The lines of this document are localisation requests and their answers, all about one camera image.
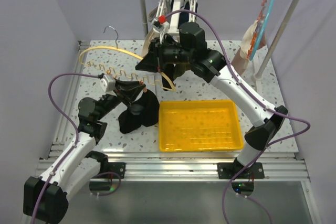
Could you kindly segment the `pink beige underwear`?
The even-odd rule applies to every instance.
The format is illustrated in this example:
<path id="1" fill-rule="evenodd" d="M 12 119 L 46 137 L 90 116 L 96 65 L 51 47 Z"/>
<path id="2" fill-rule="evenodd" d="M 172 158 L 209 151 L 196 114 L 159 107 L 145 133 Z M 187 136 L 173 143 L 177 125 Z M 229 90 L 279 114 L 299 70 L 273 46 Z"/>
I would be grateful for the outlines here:
<path id="1" fill-rule="evenodd" d="M 236 52 L 233 60 L 231 61 L 231 65 L 240 76 L 245 72 L 249 64 L 248 51 L 251 48 L 250 43 L 252 41 L 253 33 L 256 27 L 257 20 L 255 20 L 253 24 L 250 25 L 249 28 L 245 31 L 240 43 L 240 48 Z"/>

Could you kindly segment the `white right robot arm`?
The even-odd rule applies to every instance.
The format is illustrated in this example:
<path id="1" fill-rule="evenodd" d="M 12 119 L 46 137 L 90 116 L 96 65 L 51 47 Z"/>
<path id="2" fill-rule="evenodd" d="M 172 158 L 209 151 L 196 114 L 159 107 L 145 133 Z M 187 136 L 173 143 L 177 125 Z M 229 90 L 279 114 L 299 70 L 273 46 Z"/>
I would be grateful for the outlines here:
<path id="1" fill-rule="evenodd" d="M 253 171 L 253 163 L 270 140 L 277 134 L 288 110 L 275 106 L 262 98 L 229 66 L 223 54 L 209 49 L 205 31 L 199 24 L 184 23 L 179 27 L 179 41 L 169 34 L 163 39 L 152 39 L 147 54 L 135 69 L 146 72 L 163 72 L 173 77 L 173 65 L 188 65 L 191 71 L 205 82 L 226 94 L 249 118 L 252 128 L 245 134 L 246 144 L 234 159 L 236 176 L 246 178 Z"/>

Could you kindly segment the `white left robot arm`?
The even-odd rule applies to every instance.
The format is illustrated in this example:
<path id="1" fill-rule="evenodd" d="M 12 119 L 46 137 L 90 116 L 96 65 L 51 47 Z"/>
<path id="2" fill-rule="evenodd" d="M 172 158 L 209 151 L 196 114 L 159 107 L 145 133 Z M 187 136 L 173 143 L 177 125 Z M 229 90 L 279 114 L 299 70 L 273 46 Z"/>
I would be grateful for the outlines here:
<path id="1" fill-rule="evenodd" d="M 74 140 L 48 169 L 26 180 L 23 212 L 31 217 L 31 223 L 60 223 L 71 197 L 92 178 L 122 178 L 111 169 L 105 154 L 94 151 L 107 128 L 101 119 L 121 103 L 131 106 L 145 84 L 116 79 L 101 79 L 101 83 L 105 94 L 99 100 L 85 97 L 78 103 Z"/>

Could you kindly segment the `blue round clip hanger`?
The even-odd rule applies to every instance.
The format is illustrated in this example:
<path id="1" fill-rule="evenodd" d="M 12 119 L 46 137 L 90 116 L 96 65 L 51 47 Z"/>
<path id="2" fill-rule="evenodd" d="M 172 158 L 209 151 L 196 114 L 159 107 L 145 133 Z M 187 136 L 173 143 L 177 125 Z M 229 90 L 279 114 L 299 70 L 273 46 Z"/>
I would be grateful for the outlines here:
<path id="1" fill-rule="evenodd" d="M 252 61 L 262 41 L 275 0 L 262 0 L 257 25 L 253 32 L 247 59 Z"/>

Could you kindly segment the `yellow round clip hanger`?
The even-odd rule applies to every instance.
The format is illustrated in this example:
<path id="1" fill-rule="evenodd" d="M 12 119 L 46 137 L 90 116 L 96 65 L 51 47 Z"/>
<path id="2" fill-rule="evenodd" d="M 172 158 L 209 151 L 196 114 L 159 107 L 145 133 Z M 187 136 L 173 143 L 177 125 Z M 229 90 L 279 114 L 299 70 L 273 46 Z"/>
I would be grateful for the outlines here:
<path id="1" fill-rule="evenodd" d="M 143 60 L 143 58 L 141 56 L 139 56 L 139 55 L 137 55 L 137 54 L 135 54 L 133 52 L 130 52 L 128 50 L 119 48 L 118 47 L 118 37 L 119 37 L 118 32 L 112 26 L 105 27 L 104 31 L 106 31 L 106 28 L 112 28 L 115 31 L 115 33 L 117 34 L 117 38 L 115 40 L 116 46 L 115 47 L 112 47 L 112 46 L 94 46 L 94 47 L 89 47 L 89 48 L 83 50 L 79 54 L 79 58 L 78 58 L 78 61 L 79 61 L 79 63 L 81 65 L 89 66 L 91 64 L 90 61 L 88 63 L 84 62 L 83 61 L 83 56 L 84 56 L 84 54 L 88 53 L 89 51 L 95 51 L 95 50 L 116 51 L 116 52 L 120 52 L 120 53 L 126 54 L 128 56 L 131 56 L 131 57 L 137 59 L 138 61 Z M 132 72 L 132 73 L 130 73 L 128 75 L 127 72 L 124 69 L 121 69 L 119 72 L 117 72 L 114 67 L 105 67 L 104 64 L 98 64 L 98 67 L 96 67 L 96 69 L 102 70 L 104 73 L 107 73 L 107 74 L 112 74 L 113 77 L 124 76 L 125 78 L 128 78 L 128 79 L 130 79 L 132 81 L 136 80 L 136 81 L 147 82 L 149 85 L 152 85 L 152 86 L 156 86 L 159 83 L 160 87 L 162 89 L 166 90 L 166 91 L 176 91 L 176 87 L 175 87 L 173 81 L 165 73 L 163 73 L 163 72 L 160 72 L 160 75 L 169 84 L 168 88 L 164 87 L 163 86 L 163 82 L 160 81 L 160 80 L 154 79 L 154 82 L 150 82 L 149 76 L 142 76 L 141 77 L 141 76 L 137 75 L 135 72 Z"/>

